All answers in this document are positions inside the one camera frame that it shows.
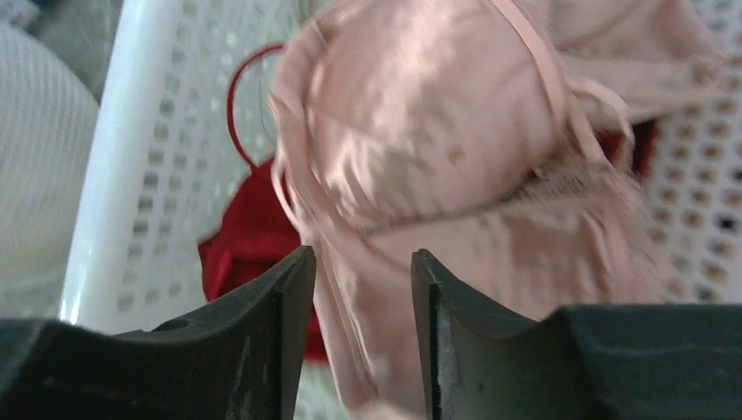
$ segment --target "pink fabric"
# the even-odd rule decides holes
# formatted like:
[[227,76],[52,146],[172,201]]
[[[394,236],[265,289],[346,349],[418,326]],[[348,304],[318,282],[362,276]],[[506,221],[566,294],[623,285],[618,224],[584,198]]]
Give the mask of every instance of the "pink fabric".
[[[288,45],[270,94],[274,185],[318,257],[315,305],[349,409],[424,414],[409,268],[420,248],[535,319],[569,303],[659,301],[673,273],[637,222],[629,123],[712,94],[722,57],[686,2],[643,0],[694,33],[644,31],[659,61],[573,59],[550,40],[589,46],[596,28],[615,39],[654,23],[648,6],[577,3],[338,1]],[[581,25],[567,31],[570,13]],[[596,126],[624,132],[619,171]]]

